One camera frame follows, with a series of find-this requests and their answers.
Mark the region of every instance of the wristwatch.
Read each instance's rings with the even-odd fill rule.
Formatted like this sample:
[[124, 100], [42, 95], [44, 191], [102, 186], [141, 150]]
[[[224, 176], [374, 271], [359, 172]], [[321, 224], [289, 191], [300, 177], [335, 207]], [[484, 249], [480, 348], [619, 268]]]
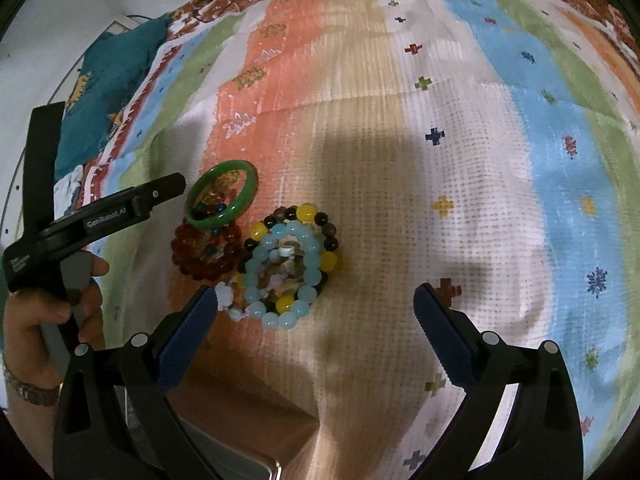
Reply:
[[34, 384], [23, 383], [11, 373], [6, 363], [4, 363], [4, 384], [7, 388], [11, 388], [22, 400], [26, 400], [36, 406], [54, 406], [60, 396], [59, 386], [45, 390]]

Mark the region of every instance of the black cable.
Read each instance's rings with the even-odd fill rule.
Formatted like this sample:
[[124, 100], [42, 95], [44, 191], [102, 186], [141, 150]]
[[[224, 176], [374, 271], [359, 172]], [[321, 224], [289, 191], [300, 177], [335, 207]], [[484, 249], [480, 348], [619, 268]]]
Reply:
[[148, 16], [143, 16], [142, 14], [127, 14], [127, 18], [142, 18], [143, 20], [151, 20]]

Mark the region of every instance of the hand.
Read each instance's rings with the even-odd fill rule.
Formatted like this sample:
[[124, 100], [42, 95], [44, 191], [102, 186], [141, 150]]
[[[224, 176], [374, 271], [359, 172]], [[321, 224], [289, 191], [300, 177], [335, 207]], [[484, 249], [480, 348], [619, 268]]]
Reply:
[[[92, 276], [109, 272], [109, 264], [94, 256]], [[78, 340], [94, 350], [104, 349], [102, 333], [102, 293], [97, 283], [84, 291], [80, 299], [86, 315]], [[71, 306], [41, 289], [25, 289], [9, 297], [4, 308], [4, 362], [23, 383], [50, 390], [63, 378], [54, 366], [42, 339], [40, 324], [61, 324], [71, 316]]]

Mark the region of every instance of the bedsheet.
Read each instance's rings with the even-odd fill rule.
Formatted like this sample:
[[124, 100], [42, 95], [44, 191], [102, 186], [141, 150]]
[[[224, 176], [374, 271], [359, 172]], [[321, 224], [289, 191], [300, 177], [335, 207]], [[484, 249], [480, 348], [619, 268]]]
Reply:
[[[312, 315], [290, 332], [220, 316], [193, 364], [316, 415], [309, 479], [408, 478], [449, 423], [463, 392], [412, 314], [427, 281], [510, 344], [558, 342], [585, 476], [622, 435], [640, 404], [638, 49], [597, 2], [193, 0], [174, 14], [81, 201], [245, 158], [260, 174], [245, 232], [280, 205], [329, 213], [342, 269]], [[168, 202], [92, 245], [111, 263], [109, 345], [200, 285], [171, 262], [181, 221]]]

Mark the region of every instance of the light blue bead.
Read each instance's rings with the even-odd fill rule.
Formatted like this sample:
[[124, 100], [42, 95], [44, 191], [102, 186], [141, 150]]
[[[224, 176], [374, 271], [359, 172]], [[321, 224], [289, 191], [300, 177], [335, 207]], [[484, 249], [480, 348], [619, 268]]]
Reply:
[[244, 270], [246, 270], [247, 273], [259, 274], [262, 270], [262, 264], [255, 258], [251, 258], [247, 263], [244, 264]]
[[302, 285], [298, 289], [298, 298], [304, 301], [305, 303], [312, 303], [317, 296], [318, 296], [318, 293], [312, 286]]
[[292, 220], [287, 224], [287, 234], [291, 236], [298, 236], [298, 231], [302, 229], [302, 224], [297, 220]]
[[295, 327], [297, 322], [298, 318], [293, 312], [284, 312], [278, 317], [278, 324], [287, 330], [291, 330]]
[[277, 244], [278, 244], [277, 238], [271, 233], [267, 233], [262, 238], [260, 238], [260, 245], [267, 250], [273, 249]]
[[302, 258], [302, 263], [305, 264], [307, 269], [317, 269], [320, 267], [320, 254], [318, 253], [307, 253]]
[[298, 230], [298, 240], [303, 241], [312, 236], [314, 232], [307, 225], [303, 225], [301, 229]]
[[251, 305], [246, 308], [247, 314], [252, 317], [257, 317], [258, 319], [262, 319], [267, 313], [267, 308], [264, 306], [264, 303], [261, 301], [254, 301]]
[[305, 317], [309, 313], [309, 304], [302, 300], [296, 300], [291, 303], [290, 312], [293, 312], [296, 317]]
[[276, 314], [275, 312], [267, 312], [264, 316], [262, 316], [262, 326], [265, 328], [277, 328], [278, 314]]
[[269, 252], [269, 261], [272, 264], [277, 264], [280, 262], [280, 251], [277, 249], [274, 249], [272, 251]]
[[242, 278], [242, 284], [244, 286], [258, 286], [258, 275], [252, 272], [248, 272]]
[[242, 319], [242, 310], [240, 310], [239, 308], [230, 308], [228, 310], [228, 313], [232, 321], [238, 322]]
[[322, 274], [318, 269], [307, 269], [305, 273], [302, 275], [302, 279], [305, 280], [307, 285], [317, 285], [322, 280]]
[[253, 303], [254, 301], [260, 301], [262, 295], [260, 290], [254, 286], [248, 286], [244, 291], [244, 299], [247, 303]]
[[276, 224], [271, 228], [271, 234], [276, 237], [276, 240], [280, 240], [287, 235], [287, 226], [284, 224]]
[[258, 245], [254, 252], [252, 253], [253, 259], [258, 260], [259, 262], [264, 262], [269, 256], [269, 250], [267, 247]]
[[315, 236], [305, 238], [301, 245], [305, 253], [319, 253], [320, 249], [322, 248], [320, 240], [318, 240], [318, 238], [316, 238]]

